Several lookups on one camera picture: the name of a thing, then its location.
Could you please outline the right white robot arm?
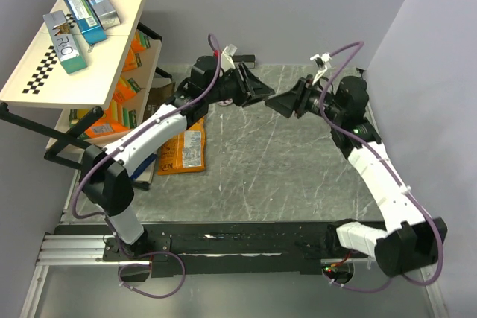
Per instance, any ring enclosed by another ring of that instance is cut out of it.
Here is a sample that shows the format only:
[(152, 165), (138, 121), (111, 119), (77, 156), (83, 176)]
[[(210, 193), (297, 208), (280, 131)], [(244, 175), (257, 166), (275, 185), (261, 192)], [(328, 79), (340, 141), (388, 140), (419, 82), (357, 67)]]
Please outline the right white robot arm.
[(344, 77), (335, 92), (312, 85), (311, 78), (306, 77), (265, 104), (286, 118), (312, 113), (327, 121), (335, 146), (363, 179), (381, 212), (384, 229), (353, 219), (330, 224), (325, 240), (330, 255), (360, 252), (374, 258), (388, 277), (430, 265), (441, 273), (447, 226), (411, 196), (411, 189), (397, 173), (381, 137), (366, 117), (368, 101), (367, 84), (360, 77)]

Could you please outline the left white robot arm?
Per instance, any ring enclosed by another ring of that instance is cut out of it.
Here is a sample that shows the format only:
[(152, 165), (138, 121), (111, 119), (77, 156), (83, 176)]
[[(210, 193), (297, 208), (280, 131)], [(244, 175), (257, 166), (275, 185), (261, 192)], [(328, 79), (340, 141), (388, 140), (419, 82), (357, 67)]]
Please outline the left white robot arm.
[(100, 208), (129, 259), (142, 258), (148, 248), (148, 233), (131, 207), (131, 178), (139, 166), (169, 139), (202, 119), (209, 105), (230, 99), (246, 107), (274, 93), (244, 63), (224, 69), (219, 57), (199, 57), (190, 75), (146, 121), (106, 147), (92, 145), (85, 150), (78, 190)]

